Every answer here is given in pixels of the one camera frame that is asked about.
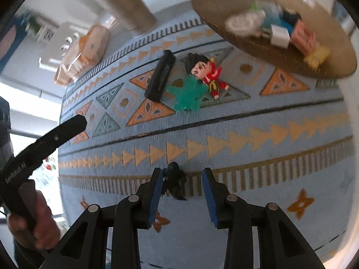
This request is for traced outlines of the person's left hand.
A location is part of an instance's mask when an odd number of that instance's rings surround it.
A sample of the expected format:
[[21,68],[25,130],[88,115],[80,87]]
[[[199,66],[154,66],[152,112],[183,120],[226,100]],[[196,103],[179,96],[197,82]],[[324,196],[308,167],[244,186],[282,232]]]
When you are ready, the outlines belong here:
[[15,240],[24,248],[37,250],[53,249],[60,240],[61,232],[52,217],[52,211],[44,195],[38,190],[35,212],[37,222],[32,231],[33,241],[26,234],[27,222],[23,217],[9,213],[7,215],[7,226]]

